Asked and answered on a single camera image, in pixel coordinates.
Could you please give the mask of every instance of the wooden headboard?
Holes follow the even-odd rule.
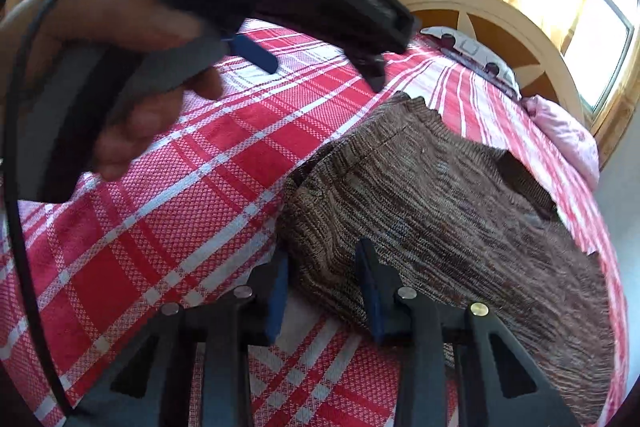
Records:
[[[564,58],[527,16],[501,0],[400,0],[422,27],[456,28],[482,42],[513,69],[523,96],[540,94],[584,123],[582,103]]]

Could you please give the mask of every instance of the brown knit sweater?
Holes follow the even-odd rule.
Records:
[[[614,337],[597,254],[509,152],[452,133],[422,98],[396,93],[294,171],[276,229],[294,285],[344,320],[365,322],[354,248],[368,236],[404,284],[485,302],[581,423],[600,415]]]

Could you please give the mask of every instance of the hand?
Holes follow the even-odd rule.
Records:
[[[21,37],[45,2],[24,0],[0,22],[0,88],[4,90]],[[158,0],[59,0],[33,42],[26,82],[45,74],[67,41],[105,42],[151,52],[186,44],[201,31],[199,19]],[[95,143],[93,160],[103,179],[124,176],[130,162],[149,147],[154,136],[174,124],[184,89],[215,100],[222,94],[222,83],[218,72],[209,68],[177,89],[140,100],[125,121],[105,127]]]

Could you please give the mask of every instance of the black cable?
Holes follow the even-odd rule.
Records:
[[[31,269],[22,233],[20,212],[18,210],[18,181],[17,181],[17,149],[18,149],[18,115],[20,112],[20,92],[24,83],[27,61],[31,54],[31,46],[44,18],[55,6],[58,0],[47,0],[40,9],[37,17],[29,24],[22,38],[20,48],[15,56],[14,69],[7,87],[6,104],[4,105],[4,147],[3,147],[3,182],[4,209],[6,212],[9,238],[14,254],[15,272],[20,284],[22,305],[29,323],[29,331],[33,347],[36,350],[42,370],[47,377],[60,409],[65,416],[73,413],[73,408],[66,397],[60,382],[56,366],[51,358],[47,339],[42,328],[42,319],[38,309],[38,299],[31,278]]]

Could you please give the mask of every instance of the bedspread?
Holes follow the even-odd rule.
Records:
[[[525,111],[420,41],[386,56],[388,84],[372,94],[328,44],[263,22],[244,31],[278,56],[278,73],[228,58],[219,64],[225,96],[187,95],[175,127],[121,181],[86,174],[68,203],[21,203],[47,340],[70,400],[82,398],[162,303],[214,301],[246,281],[273,251],[287,174],[404,90],[423,96],[453,131],[510,150],[554,198],[578,246],[600,252],[616,336],[604,425],[625,396],[628,371],[616,255],[585,182]],[[6,226],[1,248],[0,360],[37,418],[61,425],[28,335]],[[257,427],[393,425],[394,358],[295,293],[276,344],[250,348],[250,372]],[[455,396],[450,383],[452,426]]]

